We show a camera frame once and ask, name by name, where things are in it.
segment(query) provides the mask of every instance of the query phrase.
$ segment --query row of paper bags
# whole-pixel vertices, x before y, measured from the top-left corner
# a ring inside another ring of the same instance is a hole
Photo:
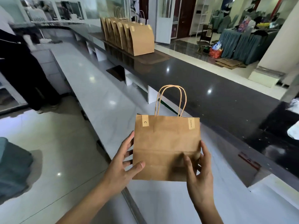
[[[155,51],[154,34],[150,25],[128,19],[101,17],[105,39],[126,52],[139,56]]]

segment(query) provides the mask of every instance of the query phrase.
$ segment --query dark mat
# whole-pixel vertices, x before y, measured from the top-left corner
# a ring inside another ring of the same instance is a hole
[[[126,80],[126,78],[125,78],[125,69],[120,65],[115,66],[113,68],[110,68],[106,71],[109,74],[113,75],[115,78],[117,78],[121,82]]]

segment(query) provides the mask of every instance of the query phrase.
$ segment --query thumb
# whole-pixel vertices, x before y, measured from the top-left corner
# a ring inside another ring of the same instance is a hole
[[[130,170],[128,170],[128,175],[130,178],[133,178],[135,175],[137,175],[145,166],[144,161],[140,161],[139,163],[136,163]]]
[[[187,156],[187,155],[184,155],[184,164],[187,169],[187,177],[189,177],[190,179],[195,178],[196,176],[195,176],[195,173],[193,170],[192,162],[191,162],[189,156]]]

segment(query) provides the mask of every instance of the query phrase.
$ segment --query white shelving unit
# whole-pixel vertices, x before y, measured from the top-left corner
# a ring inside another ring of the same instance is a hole
[[[210,19],[207,18],[209,5],[210,0],[196,0],[189,35],[196,34],[197,37],[197,34],[202,31],[202,26],[209,24]]]

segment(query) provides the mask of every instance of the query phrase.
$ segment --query black pants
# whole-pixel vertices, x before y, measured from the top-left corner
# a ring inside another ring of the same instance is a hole
[[[0,72],[7,81],[34,110],[40,110],[45,103],[58,104],[60,95],[47,80],[36,58],[30,52],[16,52],[16,54],[17,56],[0,60]]]

